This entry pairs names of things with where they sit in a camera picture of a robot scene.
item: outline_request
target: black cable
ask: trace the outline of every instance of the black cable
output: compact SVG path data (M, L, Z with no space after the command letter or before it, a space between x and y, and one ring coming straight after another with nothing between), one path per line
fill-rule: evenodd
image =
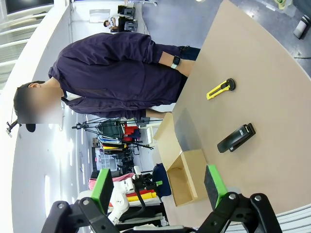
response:
M136 217L136 216L140 215L141 213L143 213L143 212L145 211L145 209L146 209L146 204L145 204L144 200L142 199L142 197L141 197L141 195L140 195L140 193L139 193L139 189L136 188L136 189L135 189L135 192L136 192L137 197L138 197L138 199L139 199L139 201L140 201L140 203L141 203L141 209L138 210L137 212L134 212L134 213L129 213L129 214L126 214L126 215L122 215L122 216L120 217L120 221L125 221L125 220L128 220L128 219L131 219L131 218L133 218L133 217Z

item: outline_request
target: wooden table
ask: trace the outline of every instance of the wooden table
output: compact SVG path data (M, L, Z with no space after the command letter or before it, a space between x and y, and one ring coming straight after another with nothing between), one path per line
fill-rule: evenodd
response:
M228 78L236 90L207 100L207 92ZM227 186L246 197L266 194L276 214L311 203L310 78L267 31L227 0L173 115L182 149L203 149ZM255 136L233 153L218 152L220 141L250 122ZM210 211L208 200L167 206L171 224L185 224L182 220L195 226Z

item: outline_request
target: box flap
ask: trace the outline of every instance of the box flap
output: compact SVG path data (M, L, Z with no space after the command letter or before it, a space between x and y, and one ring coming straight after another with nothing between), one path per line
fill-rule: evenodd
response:
M181 153L175 134L173 115L167 113L154 135L165 170L168 170Z

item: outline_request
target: chair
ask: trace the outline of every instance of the chair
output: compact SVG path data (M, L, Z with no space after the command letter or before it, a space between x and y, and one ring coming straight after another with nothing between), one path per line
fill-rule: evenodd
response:
M137 21L128 21L125 23L124 30L137 32L138 29L138 22Z
M135 8L125 8L123 15L134 17L134 15L135 15Z

